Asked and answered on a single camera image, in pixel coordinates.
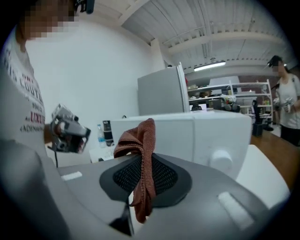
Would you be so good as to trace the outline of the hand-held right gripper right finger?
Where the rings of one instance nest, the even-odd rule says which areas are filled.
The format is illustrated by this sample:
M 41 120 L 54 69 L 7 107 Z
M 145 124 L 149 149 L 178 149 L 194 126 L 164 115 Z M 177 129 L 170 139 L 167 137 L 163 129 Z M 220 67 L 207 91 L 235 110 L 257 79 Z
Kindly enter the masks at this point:
M 219 170 L 160 154 L 186 170 L 192 186 L 176 205 L 154 208 L 136 240 L 251 240 L 269 209 L 252 192 Z

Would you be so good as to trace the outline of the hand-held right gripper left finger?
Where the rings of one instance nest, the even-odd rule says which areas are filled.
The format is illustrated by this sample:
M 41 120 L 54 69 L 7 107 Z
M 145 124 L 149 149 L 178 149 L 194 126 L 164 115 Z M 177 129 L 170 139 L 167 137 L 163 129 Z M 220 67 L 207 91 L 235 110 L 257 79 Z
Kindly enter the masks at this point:
M 135 155 L 127 155 L 115 159 L 110 159 L 98 163 L 75 165 L 59 168 L 61 176 L 80 172 L 81 177 L 67 180 L 65 183 L 75 194 L 79 202 L 91 213 L 102 220 L 105 224 L 110 224 L 116 218 L 120 218 L 123 211 L 127 210 L 126 217 L 129 223 L 131 234 L 138 233 L 143 224 L 139 223 L 135 217 L 135 209 L 129 207 L 133 200 L 133 193 L 127 194 L 125 202 L 112 200 L 100 186 L 100 176 L 107 169 L 122 164 Z

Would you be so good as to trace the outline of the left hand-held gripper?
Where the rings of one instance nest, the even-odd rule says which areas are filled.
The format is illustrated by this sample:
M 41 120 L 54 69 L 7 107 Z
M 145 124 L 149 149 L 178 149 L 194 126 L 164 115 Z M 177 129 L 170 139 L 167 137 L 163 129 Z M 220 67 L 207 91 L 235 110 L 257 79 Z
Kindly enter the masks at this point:
M 78 123 L 77 117 L 62 104 L 52 112 L 50 132 L 53 135 L 51 150 L 81 154 L 91 130 Z

